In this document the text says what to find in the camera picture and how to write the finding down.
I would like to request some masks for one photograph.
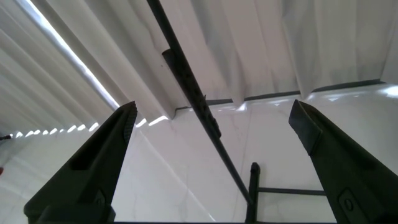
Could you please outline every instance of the corrugated metal sheet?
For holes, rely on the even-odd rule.
[[[161,3],[207,100],[240,105],[342,83],[398,83],[396,1]],[[89,126],[132,100],[148,122],[188,106],[146,1],[15,0],[0,10],[0,133]]]

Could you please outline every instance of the ceiling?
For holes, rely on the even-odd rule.
[[[398,83],[396,1],[161,1],[207,100]],[[189,106],[146,1],[0,2],[0,133],[138,121]]]

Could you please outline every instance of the vertical black post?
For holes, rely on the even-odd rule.
[[[260,183],[260,166],[257,162],[253,162],[250,168],[250,184],[249,184],[249,196],[253,201],[252,204],[248,205],[246,210],[246,223],[257,222],[257,204],[259,198],[259,183]]]
[[[156,18],[157,23],[162,29],[167,43],[170,45],[170,49],[163,52],[163,57],[166,60],[167,65],[170,67],[175,79],[192,105],[194,112],[196,113],[207,135],[213,142],[214,147],[217,149],[218,154],[234,179],[238,189],[243,194],[243,197],[246,199],[247,203],[251,204],[252,200],[249,196],[248,190],[244,186],[242,179],[236,171],[231,158],[229,158],[229,155],[220,140],[221,132],[218,129],[216,119],[214,119],[213,115],[211,114],[205,97],[200,90],[199,84],[193,75],[191,67],[189,66],[187,58],[181,49],[181,46],[174,34],[169,20],[167,19],[162,5],[160,4],[159,0],[147,0],[147,2]]]

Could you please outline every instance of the white wall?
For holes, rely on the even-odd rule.
[[[385,85],[318,93],[308,102],[398,173],[397,98]],[[262,187],[322,189],[310,158],[288,124],[293,99],[250,101],[211,109],[221,139],[246,185],[252,162]],[[14,139],[0,176],[0,222],[23,223],[26,201],[90,136],[87,130]],[[115,192],[117,220],[242,222],[246,204],[195,114],[145,124],[133,132]],[[261,194],[258,219],[265,222],[333,222],[325,197]]]

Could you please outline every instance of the wall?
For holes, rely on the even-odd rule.
[[[398,173],[398,101],[387,85],[313,94],[318,108],[388,168]],[[252,162],[261,187],[322,189],[310,158],[287,120],[294,98],[212,106],[224,143],[246,185]],[[0,176],[0,221],[23,223],[23,205],[90,136],[87,130],[14,139]],[[243,222],[246,204],[191,110],[173,121],[133,131],[115,192],[119,221]],[[260,194],[265,222],[335,222],[325,197]]]

